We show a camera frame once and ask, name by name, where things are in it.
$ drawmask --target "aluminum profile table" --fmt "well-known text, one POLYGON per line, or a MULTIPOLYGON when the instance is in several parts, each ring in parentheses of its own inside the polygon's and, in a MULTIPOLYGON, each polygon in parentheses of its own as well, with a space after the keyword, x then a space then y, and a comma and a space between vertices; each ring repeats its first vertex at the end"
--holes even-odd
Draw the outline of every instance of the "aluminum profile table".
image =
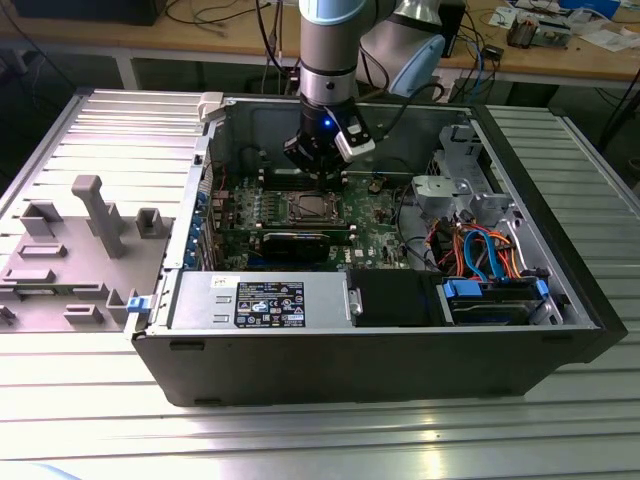
MULTIPOLYGON (((147 92, 97 91, 74 98, 3 198, 2 238, 19 233, 12 215, 31 188, 64 184, 51 183, 47 172, 60 172, 58 182, 66 182, 64 172, 84 166, 101 175, 118 172, 105 180, 105 196, 106 187, 140 190, 161 179, 170 182, 163 190, 180 189, 181 155, 202 128, 190 113, 196 102, 194 94, 147 92), (130 154, 115 148, 115 140, 100 147, 123 130, 141 134, 130 154), (95 135, 92 151, 100 156, 86 156, 70 143, 78 138, 73 135, 89 131, 95 135), (172 140, 140 144, 163 137, 172 140), (127 156, 133 152, 145 156, 127 156), (58 164, 66 167, 51 168, 58 164), (169 174, 175 181, 163 176, 169 174)), ((0 457, 110 480, 132 472, 225 479, 638 478, 636 200, 595 152, 574 145, 581 136, 568 120, 546 110, 490 111, 629 329, 593 364, 564 367, 523 398, 179 408, 166 401, 121 334, 6 334, 0 335, 0 457), (549 148, 541 149, 536 139, 549 148), (530 141, 538 146, 530 148, 530 141), (613 240, 610 232, 616 232, 613 240)), ((58 191, 44 190, 53 196, 58 191)), ((161 201, 169 216, 176 208, 157 191, 142 191, 125 204, 161 201)), ((65 208, 75 212, 72 203, 65 208)))

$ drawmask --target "wooden workbench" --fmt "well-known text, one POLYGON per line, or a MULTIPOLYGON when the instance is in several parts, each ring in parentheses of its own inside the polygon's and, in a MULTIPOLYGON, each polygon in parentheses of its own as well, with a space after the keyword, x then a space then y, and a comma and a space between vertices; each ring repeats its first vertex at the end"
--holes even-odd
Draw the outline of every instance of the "wooden workbench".
MULTIPOLYGON (((226 3, 226 0, 194 0, 198 8, 226 3)), ((549 84, 584 86, 622 86, 640 65, 638 49, 611 53, 580 38, 573 38, 566 49, 534 47, 528 50, 506 45, 506 29, 486 24, 490 11, 502 5, 499 0, 469 0, 470 13, 477 29, 487 43, 504 49, 498 79, 531 81, 549 84)), ((241 0, 231 8, 208 12, 208 18, 230 15, 246 10, 252 0, 241 0)), ((174 16, 191 20, 189 2, 183 0, 172 9, 174 16)), ((265 24, 270 25, 274 8, 263 10, 265 24)), ((230 63, 264 63, 264 48, 254 14, 247 14, 226 22, 218 33, 185 25, 166 16, 158 18, 152 27, 138 27, 112 23, 95 23, 48 19, 14 18, 20 27, 39 46, 69 53, 94 53, 113 56, 118 62, 123 83, 135 88, 137 82, 131 66, 132 58, 162 58, 230 63)), ((292 63, 299 54, 300 17, 296 8, 287 7, 284 13, 285 63, 292 63)), ((621 10, 615 20, 640 22, 640 12, 621 10)), ((4 48, 26 48, 28 44, 0 16, 0 38, 4 48)), ((462 75, 473 68, 473 58, 463 42, 457 42, 451 58, 442 59, 439 71, 449 78, 462 75)))

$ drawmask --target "table leg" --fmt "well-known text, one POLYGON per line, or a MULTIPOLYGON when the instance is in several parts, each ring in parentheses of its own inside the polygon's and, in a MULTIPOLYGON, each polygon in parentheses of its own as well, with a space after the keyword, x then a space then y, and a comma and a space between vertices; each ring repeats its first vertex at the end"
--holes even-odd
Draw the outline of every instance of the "table leg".
POLYGON ((138 76, 133 68, 133 59, 129 55, 118 54, 114 56, 120 72, 120 79, 125 90, 140 90, 138 76))
POLYGON ((462 70, 458 68, 438 68, 433 76, 438 78, 438 83, 444 87, 444 95, 438 100, 438 103, 448 103, 449 97, 453 93, 453 87, 456 80, 460 78, 462 70))
POLYGON ((0 50, 0 57, 16 71, 18 75, 24 75, 29 68, 22 60, 22 55, 17 50, 0 50))

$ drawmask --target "black cable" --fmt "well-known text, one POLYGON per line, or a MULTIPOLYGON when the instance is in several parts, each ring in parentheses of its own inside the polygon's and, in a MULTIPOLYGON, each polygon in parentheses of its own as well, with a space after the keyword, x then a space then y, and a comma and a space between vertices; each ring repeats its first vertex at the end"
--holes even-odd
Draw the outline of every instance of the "black cable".
MULTIPOLYGON (((363 55, 368 58, 369 60, 371 60, 373 62, 373 64, 378 67, 378 70, 380 70, 382 72, 382 75, 384 75, 384 86, 382 87, 382 90, 384 90, 385 92, 387 91, 387 89, 389 88, 389 85, 391 84, 391 79, 389 78, 389 72, 387 72, 387 70, 384 68, 384 66, 378 62, 378 60, 376 60, 373 55, 371 55, 369 52, 367 52, 365 50, 365 48, 362 46, 362 44, 360 44, 360 54, 363 55)), ((369 84, 372 87, 375 87, 375 85, 373 84, 373 82, 371 81, 371 75, 369 74, 369 67, 367 65, 367 61, 364 59, 363 57, 363 63, 364 63, 364 68, 365 68, 365 73, 367 74, 367 80, 369 81, 369 84)))
POLYGON ((609 106, 616 108, 616 104, 613 103, 611 100, 609 100, 607 97, 604 96, 604 90, 601 90, 599 88, 595 89, 596 93, 598 94, 598 96, 602 99, 603 102, 605 102, 606 104, 608 104, 609 106))
POLYGON ((402 198, 400 199, 400 205, 398 206, 398 211, 396 212, 396 228, 398 229, 398 237, 400 237, 400 242, 404 243, 404 246, 407 248, 408 252, 411 252, 412 255, 414 255, 415 257, 418 257, 420 261, 426 264, 426 261, 423 258, 423 256, 420 255, 418 252, 416 252, 412 247, 407 245, 407 242, 404 239, 404 235, 402 235, 402 229, 400 228, 400 212, 402 211, 402 205, 404 204, 404 199, 407 196, 407 192, 409 191, 409 188, 411 188, 411 184, 407 185, 406 188, 404 189, 404 192, 402 193, 402 198))
MULTIPOLYGON (((174 6, 176 3, 178 3, 179 1, 180 1, 180 0, 173 0, 170 4, 168 4, 168 5, 167 5, 167 8, 165 9, 164 14, 165 14, 168 18, 170 18, 171 20, 173 20, 174 22, 182 23, 182 24, 184 24, 184 25, 209 25, 209 24, 212 24, 212 23, 220 23, 220 22, 224 22, 224 21, 226 21, 226 20, 231 20, 232 18, 236 18, 236 17, 240 17, 240 16, 242 16, 242 15, 246 15, 247 13, 251 13, 251 12, 253 12, 256 8, 257 8, 257 9, 258 9, 258 11, 259 11, 259 10, 262 10, 263 8, 267 8, 267 7, 270 7, 270 6, 271 6, 271 3, 269 3, 269 2, 267 2, 267 3, 265 3, 264 5, 260 6, 260 1, 258 0, 258 1, 256 2, 256 5, 257 5, 257 6, 256 6, 256 8, 249 8, 249 9, 247 9, 247 10, 243 10, 242 12, 237 12, 237 13, 234 13, 233 15, 228 15, 228 16, 226 16, 226 17, 214 18, 213 20, 203 20, 203 21, 201 21, 201 22, 196 22, 196 21, 194 21, 194 20, 183 20, 183 19, 181 19, 181 18, 174 17, 174 16, 171 14, 171 11, 170 11, 171 7, 173 7, 173 6, 174 6)), ((204 8, 204 9, 202 9, 202 10, 198 10, 198 11, 196 12, 196 15, 200 15, 203 11, 206 11, 206 10, 213 10, 214 8, 223 8, 223 7, 209 7, 209 8, 204 8)))
POLYGON ((620 100, 622 100, 622 97, 618 97, 617 95, 614 95, 611 92, 607 92, 604 88, 596 88, 596 90, 598 90, 600 93, 603 93, 604 95, 606 95, 607 97, 615 100, 616 102, 619 102, 620 100))
POLYGON ((200 16, 202 13, 204 12, 208 12, 209 10, 222 10, 224 8, 231 8, 233 7, 236 3, 238 3, 240 0, 232 0, 231 3, 227 3, 226 5, 218 5, 217 7, 206 7, 206 8, 201 8, 200 10, 198 10, 195 13, 195 16, 198 17, 200 16))
POLYGON ((373 79, 371 78, 371 72, 369 71, 369 65, 367 64, 367 57, 365 57, 364 52, 362 51, 362 47, 360 47, 360 58, 362 59, 362 65, 364 67, 364 73, 367 76, 367 82, 371 87, 375 88, 373 84, 373 79))
POLYGON ((62 70, 60 70, 58 68, 58 66, 53 63, 53 61, 47 56, 46 53, 44 53, 44 51, 42 51, 42 49, 36 45, 36 43, 31 40, 31 37, 29 37, 29 35, 27 35, 26 33, 24 33, 22 31, 22 29, 18 26, 18 24, 16 22, 13 21, 13 18, 11 18, 11 16, 9 15, 9 11, 7 10, 7 7, 5 6, 5 4, 0 1, 0 8, 2 8, 2 11, 4 12, 5 17, 7 17, 7 20, 9 20, 9 23, 13 26, 13 28, 15 28, 15 30, 22 35, 22 38, 24 38, 27 42, 29 42, 31 44, 31 46, 40 54, 42 55, 42 57, 47 61, 47 63, 49 65, 51 65, 51 67, 56 71, 56 73, 58 73, 58 75, 60 75, 61 78, 64 79, 64 81, 69 85, 69 87, 71 88, 72 91, 76 91, 76 89, 78 88, 76 86, 75 83, 73 83, 71 80, 69 80, 69 77, 67 77, 64 73, 62 73, 62 70))
POLYGON ((276 69, 283 74, 284 76, 287 76, 288 73, 287 71, 282 68, 282 66, 278 63, 278 60, 276 60, 276 57, 273 55, 273 52, 271 51, 271 48, 269 48, 269 39, 267 38, 267 31, 264 29, 264 21, 262 20, 262 12, 261 12, 261 8, 260 7, 260 0, 256 0, 256 18, 258 19, 258 27, 260 27, 260 35, 262 35, 262 42, 264 43, 264 48, 267 50, 267 55, 269 55, 269 59, 271 60, 271 63, 273 63, 273 66, 276 67, 276 69))
POLYGON ((400 121, 400 118, 402 117, 402 114, 404 114, 404 111, 411 104, 411 102, 413 102, 415 100, 415 98, 418 95, 420 95, 421 92, 423 92, 427 88, 431 88, 431 87, 437 88, 438 90, 440 90, 440 94, 436 98, 433 99, 434 102, 437 102, 438 100, 440 100, 444 96, 444 94, 445 94, 444 87, 442 85, 440 85, 439 83, 425 83, 424 85, 416 88, 413 91, 413 93, 409 97, 407 97, 405 99, 404 103, 398 109, 398 112, 396 113, 396 116, 393 117, 393 119, 391 120, 389 125, 382 129, 382 137, 386 137, 387 135, 389 135, 389 133, 391 133, 391 130, 393 130, 394 127, 397 125, 397 123, 400 121))
POLYGON ((611 140, 611 138, 607 138, 607 137, 609 137, 609 129, 610 129, 612 123, 613 123, 613 120, 614 120, 616 114, 618 113, 618 110, 620 110, 620 107, 624 104, 625 100, 627 99, 627 97, 631 93, 631 90, 633 90, 634 85, 638 81, 638 77, 640 77, 640 68, 638 68, 638 71, 636 72, 635 77, 633 77, 633 80, 631 81, 631 83, 627 87, 627 90, 624 92, 624 95, 620 99, 620 102, 618 103, 618 106, 614 109, 613 112, 611 112, 611 115, 607 119, 607 123, 605 123, 604 128, 602 129, 602 134, 600 135, 600 141, 598 142, 598 150, 600 152, 604 151, 604 149, 607 147, 607 144, 611 140))
POLYGON ((620 115, 618 115, 615 120, 611 122, 611 125, 609 126, 607 131, 601 137, 600 143, 598 144, 598 149, 600 150, 600 152, 604 152, 606 150, 611 140, 613 140, 613 138, 618 134, 627 120, 629 120, 633 116, 633 113, 638 107, 640 107, 640 90, 636 92, 629 103, 622 109, 620 115))
MULTIPOLYGON (((411 173, 412 175, 418 176, 420 175, 419 173, 417 173, 413 168, 411 168, 411 166, 407 163, 407 161, 404 158, 401 157, 384 157, 384 158, 380 158, 378 159, 375 163, 380 163, 383 160, 395 160, 396 162, 400 162, 402 165, 404 165, 404 168, 407 169, 407 172, 411 173)), ((379 174, 380 172, 378 171, 378 169, 376 168, 372 168, 371 169, 371 174, 375 175, 375 174, 379 174)))

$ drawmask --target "warning label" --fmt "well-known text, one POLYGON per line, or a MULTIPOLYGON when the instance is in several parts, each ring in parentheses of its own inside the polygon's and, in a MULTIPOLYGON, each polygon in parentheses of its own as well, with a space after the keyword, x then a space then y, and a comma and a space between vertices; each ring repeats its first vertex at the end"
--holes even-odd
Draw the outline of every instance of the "warning label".
POLYGON ((237 301, 236 327, 305 326, 302 282, 239 282, 237 301))

